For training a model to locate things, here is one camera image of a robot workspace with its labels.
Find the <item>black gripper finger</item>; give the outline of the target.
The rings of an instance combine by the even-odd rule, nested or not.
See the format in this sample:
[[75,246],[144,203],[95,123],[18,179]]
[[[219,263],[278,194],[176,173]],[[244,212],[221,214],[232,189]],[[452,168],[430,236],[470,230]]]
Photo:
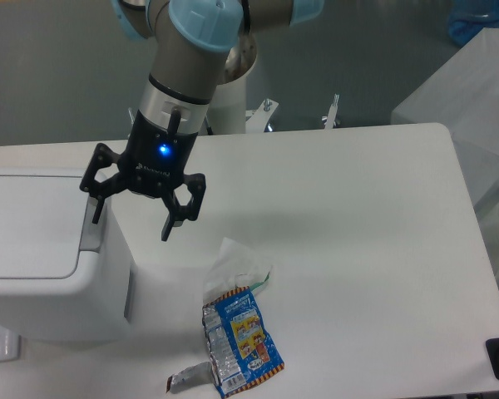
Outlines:
[[163,242],[168,240],[174,227],[180,227],[186,220],[196,221],[199,217],[206,191],[205,176],[201,173],[183,175],[183,185],[190,193],[190,200],[184,205],[180,204],[174,189],[164,187],[161,190],[162,201],[168,210],[168,216],[161,231]]
[[107,145],[98,143],[93,151],[91,160],[86,168],[80,183],[80,190],[89,194],[96,200],[96,208],[91,222],[97,224],[101,217],[101,212],[105,200],[114,194],[121,193],[127,188],[129,175],[120,170],[112,177],[103,181],[96,179],[97,173],[113,164],[117,165],[121,156],[112,151]]

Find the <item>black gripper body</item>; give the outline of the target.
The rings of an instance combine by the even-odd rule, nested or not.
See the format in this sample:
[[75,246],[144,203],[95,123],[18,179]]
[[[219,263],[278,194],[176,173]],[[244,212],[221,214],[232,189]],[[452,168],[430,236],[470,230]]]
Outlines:
[[139,125],[117,164],[118,170],[129,175],[127,190],[160,198],[162,188],[175,190],[183,185],[184,169],[197,134],[180,133],[180,119],[180,112],[172,111],[168,127],[158,129],[139,117]]

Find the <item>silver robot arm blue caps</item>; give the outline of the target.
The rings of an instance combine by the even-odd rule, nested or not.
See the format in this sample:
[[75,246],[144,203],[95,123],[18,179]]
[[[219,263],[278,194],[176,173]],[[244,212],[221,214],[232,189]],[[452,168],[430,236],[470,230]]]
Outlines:
[[107,199],[122,191],[163,201],[161,231],[197,220],[205,196],[201,173],[185,166],[239,38],[316,18],[322,1],[114,1],[122,30],[156,40],[156,55],[126,148],[96,145],[80,183],[95,201],[97,224]]

